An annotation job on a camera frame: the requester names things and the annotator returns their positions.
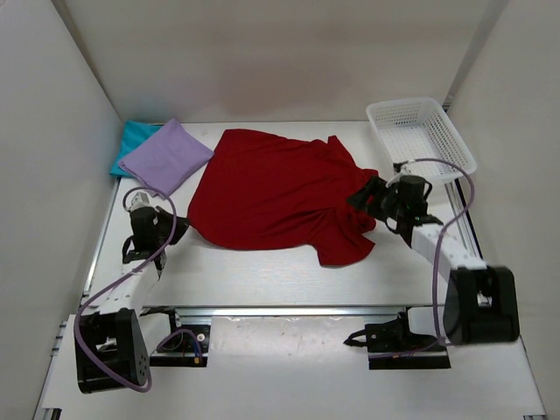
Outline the red t shirt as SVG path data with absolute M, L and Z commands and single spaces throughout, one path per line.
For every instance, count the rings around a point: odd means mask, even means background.
M 322 266 L 367 257 L 376 221 L 347 199 L 375 175 L 336 136 L 289 139 L 227 129 L 189 204 L 187 217 L 208 242 L 233 250 L 309 245 Z

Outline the teal t shirt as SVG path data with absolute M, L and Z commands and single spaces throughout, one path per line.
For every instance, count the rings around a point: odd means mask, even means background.
M 131 175 L 119 166 L 119 161 L 143 144 L 161 127 L 162 124 L 148 124 L 127 120 L 123 126 L 119 151 L 111 165 L 109 175 L 115 178 L 131 178 Z

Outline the purple t shirt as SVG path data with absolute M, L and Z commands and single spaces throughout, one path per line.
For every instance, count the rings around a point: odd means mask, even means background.
M 171 119 L 123 157 L 119 166 L 142 185 L 170 195 L 213 156 L 210 148 Z

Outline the white plastic basket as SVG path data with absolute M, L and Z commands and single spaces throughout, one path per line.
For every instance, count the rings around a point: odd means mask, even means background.
M 433 184 L 447 184 L 472 175 L 477 169 L 473 154 L 442 106 L 430 97 L 381 101 L 366 108 L 374 140 L 388 167 L 412 160 L 406 174 Z

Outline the aluminium rail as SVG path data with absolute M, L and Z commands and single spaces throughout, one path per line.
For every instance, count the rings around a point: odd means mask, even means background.
M 174 309 L 182 318 L 254 318 L 254 317 L 375 317 L 393 316 L 410 309 L 430 309 L 428 305 L 387 306 L 387 305 L 292 305 L 292 306 L 186 306 L 158 305 L 145 306 L 140 313 L 155 310 Z
M 451 204 L 453 214 L 457 216 L 466 208 L 467 197 L 466 189 L 461 186 L 458 179 L 445 185 L 447 197 Z M 468 210 L 466 210 L 456 221 L 454 231 L 458 232 L 460 240 L 465 247 L 477 257 L 482 257 L 480 243 L 473 225 L 473 220 Z

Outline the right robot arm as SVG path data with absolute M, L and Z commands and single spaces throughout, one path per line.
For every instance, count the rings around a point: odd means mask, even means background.
M 403 175 L 373 176 L 347 203 L 389 225 L 388 230 L 432 265 L 432 309 L 439 345 L 515 342 L 520 337 L 513 272 L 491 266 L 448 234 L 449 225 L 428 213 L 433 185 Z

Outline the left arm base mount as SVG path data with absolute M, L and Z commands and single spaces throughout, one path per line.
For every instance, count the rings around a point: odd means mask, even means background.
M 188 319 L 174 307 L 159 306 L 141 313 L 140 326 L 147 350 L 151 351 L 151 367 L 207 367 L 209 321 Z

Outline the aluminium right side rail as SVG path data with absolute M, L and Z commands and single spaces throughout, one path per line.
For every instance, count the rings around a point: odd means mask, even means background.
M 466 208 L 467 197 L 466 189 L 461 186 L 458 179 L 445 185 L 447 197 L 451 204 L 453 214 L 457 216 Z M 460 240 L 465 247 L 477 257 L 482 257 L 480 243 L 473 225 L 473 220 L 468 210 L 466 210 L 456 221 L 454 231 L 458 232 Z

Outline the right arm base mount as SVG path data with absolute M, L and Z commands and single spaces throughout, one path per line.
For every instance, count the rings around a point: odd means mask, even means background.
M 450 369 L 444 346 L 436 337 L 410 330 L 408 313 L 400 311 L 391 320 L 368 322 L 352 332 L 345 346 L 367 350 L 369 370 L 439 370 Z

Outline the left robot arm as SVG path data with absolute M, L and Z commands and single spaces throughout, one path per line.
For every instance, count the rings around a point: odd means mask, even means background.
M 74 319 L 77 384 L 83 394 L 124 388 L 147 392 L 151 354 L 159 346 L 173 350 L 184 338 L 173 309 L 143 312 L 143 307 L 163 274 L 165 248 L 179 242 L 189 220 L 160 206 L 141 206 L 129 217 L 132 236 L 122 245 L 124 279 L 93 296 Z

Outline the aluminium front rail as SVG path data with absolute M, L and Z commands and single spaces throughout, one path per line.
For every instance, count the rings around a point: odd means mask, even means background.
M 182 318 L 254 318 L 254 317 L 375 317 L 393 316 L 410 309 L 430 309 L 428 305 L 387 306 L 387 305 L 292 305 L 292 306 L 186 306 L 158 305 L 145 306 L 140 313 L 155 310 L 174 309 Z

